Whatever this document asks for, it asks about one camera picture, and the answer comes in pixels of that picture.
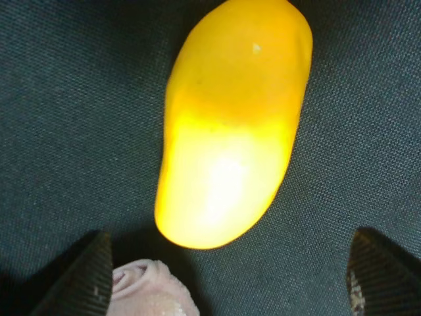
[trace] rose petal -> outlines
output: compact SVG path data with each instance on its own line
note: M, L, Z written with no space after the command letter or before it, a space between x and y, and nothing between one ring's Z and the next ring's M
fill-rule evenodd
M188 289L161 261L142 259L113 271L107 316L198 316Z

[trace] dark fabric surface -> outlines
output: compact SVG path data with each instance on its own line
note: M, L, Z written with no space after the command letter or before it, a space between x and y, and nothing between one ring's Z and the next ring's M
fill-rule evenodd
M293 2L314 36L293 157L246 235L156 231L164 89L214 0L0 2L0 298L85 233L161 259L203 315L350 315L354 230L421 257L421 2Z

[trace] pink fabric rose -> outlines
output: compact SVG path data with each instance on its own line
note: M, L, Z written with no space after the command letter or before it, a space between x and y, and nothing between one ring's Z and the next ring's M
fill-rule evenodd
M142 259L113 271L107 316L199 316L189 290L161 261Z

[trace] mango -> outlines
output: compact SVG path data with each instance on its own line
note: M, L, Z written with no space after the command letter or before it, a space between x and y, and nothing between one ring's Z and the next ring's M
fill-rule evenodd
M164 105L158 230L199 250L265 214L289 165L312 33L287 0L227 0L188 35Z

